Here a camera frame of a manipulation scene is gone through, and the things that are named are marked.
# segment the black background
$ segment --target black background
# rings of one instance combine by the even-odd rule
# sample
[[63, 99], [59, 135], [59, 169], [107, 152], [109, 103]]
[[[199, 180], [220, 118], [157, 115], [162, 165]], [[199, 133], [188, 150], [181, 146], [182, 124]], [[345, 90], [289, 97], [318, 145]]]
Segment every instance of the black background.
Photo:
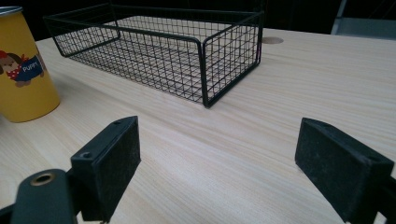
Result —
[[[341, 0], [262, 0], [264, 27], [329, 34]], [[354, 18], [396, 19], [396, 0], [348, 0], [344, 15]], [[261, 0], [113, 0], [114, 4], [140, 7], [181, 7], [252, 11]], [[2, 0], [0, 6], [21, 6], [35, 40], [50, 37], [42, 17], [83, 7], [108, 3], [108, 0]]]

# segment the wood grain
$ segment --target wood grain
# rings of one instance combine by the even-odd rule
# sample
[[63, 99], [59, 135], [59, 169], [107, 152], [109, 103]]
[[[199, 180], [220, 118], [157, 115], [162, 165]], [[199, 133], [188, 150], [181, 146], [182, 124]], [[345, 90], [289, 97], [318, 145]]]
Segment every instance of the wood grain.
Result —
[[343, 223], [294, 162], [300, 122], [328, 122], [396, 161], [396, 42], [264, 36], [284, 42], [263, 45], [261, 65], [210, 109], [37, 42], [61, 104], [25, 123], [0, 118], [0, 206], [28, 175], [68, 170], [108, 123], [137, 115], [142, 162], [113, 223]]

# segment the yellow can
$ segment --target yellow can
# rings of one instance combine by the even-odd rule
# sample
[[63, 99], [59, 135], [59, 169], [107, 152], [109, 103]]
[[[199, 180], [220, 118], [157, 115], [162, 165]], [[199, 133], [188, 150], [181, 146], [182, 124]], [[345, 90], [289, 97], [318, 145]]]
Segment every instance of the yellow can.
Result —
[[21, 7], [0, 7], [0, 114], [40, 118], [60, 103]]

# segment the black wire basket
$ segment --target black wire basket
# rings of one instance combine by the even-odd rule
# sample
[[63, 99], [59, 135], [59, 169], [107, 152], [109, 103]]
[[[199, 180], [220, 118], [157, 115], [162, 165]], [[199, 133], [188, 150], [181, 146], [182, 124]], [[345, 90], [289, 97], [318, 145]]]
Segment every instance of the black wire basket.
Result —
[[104, 4], [44, 21], [64, 57], [205, 107], [261, 61], [262, 11]]

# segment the cartoon character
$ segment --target cartoon character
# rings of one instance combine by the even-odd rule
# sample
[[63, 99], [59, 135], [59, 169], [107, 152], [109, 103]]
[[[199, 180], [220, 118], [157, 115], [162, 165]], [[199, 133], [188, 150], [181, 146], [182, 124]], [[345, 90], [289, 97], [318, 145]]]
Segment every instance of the cartoon character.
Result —
[[0, 50], [0, 75], [7, 73], [9, 79], [15, 81], [17, 87], [30, 84], [32, 78], [44, 76], [39, 56], [35, 55], [32, 59], [21, 57], [14, 53], [5, 53]]

